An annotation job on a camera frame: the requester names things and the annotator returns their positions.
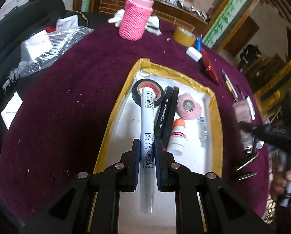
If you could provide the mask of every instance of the white eraser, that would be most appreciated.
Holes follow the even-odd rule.
[[[189,55],[196,62],[198,62],[202,58],[202,54],[198,50],[196,50],[193,46],[188,48],[186,54]]]

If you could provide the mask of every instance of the purple tablecloth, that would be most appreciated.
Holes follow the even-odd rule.
[[[257,214],[264,214],[269,169],[266,148],[240,172],[255,171],[256,176],[231,181],[234,166],[244,153],[233,99],[221,70],[226,71],[233,85],[252,97],[256,110],[253,123],[259,123],[261,118],[247,80],[207,49],[221,84],[215,85],[202,66],[186,55],[186,48],[174,41],[174,26],[161,22],[160,28],[160,37],[145,32],[141,40],[131,42],[122,39],[114,25],[104,25],[66,52],[27,94],[0,155],[0,195],[21,220],[29,220],[77,173],[93,171],[113,105],[139,58],[150,58],[180,71],[215,92],[224,137],[222,177]]]

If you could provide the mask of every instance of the knitted pink bottle cover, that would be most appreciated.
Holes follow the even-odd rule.
[[[132,0],[126,0],[125,13],[120,25],[119,35],[127,40],[141,39],[152,11],[152,8],[145,8]]]

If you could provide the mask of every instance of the blue pen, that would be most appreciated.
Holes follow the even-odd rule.
[[[201,37],[196,38],[196,49],[201,52],[201,46],[202,46],[202,35]]]

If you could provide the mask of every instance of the metal screw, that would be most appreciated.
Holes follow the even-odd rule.
[[[125,164],[124,163],[119,162],[119,163],[115,164],[115,168],[116,169],[122,169],[124,167],[125,167]]]
[[[180,167],[180,164],[179,163],[171,163],[170,166],[173,168],[173,169],[178,169]]]
[[[87,176],[88,176],[88,173],[86,173],[86,172],[80,172],[80,173],[78,174],[78,177],[79,177],[79,178],[87,178]]]
[[[215,173],[208,173],[206,176],[209,179],[216,179],[216,174]]]

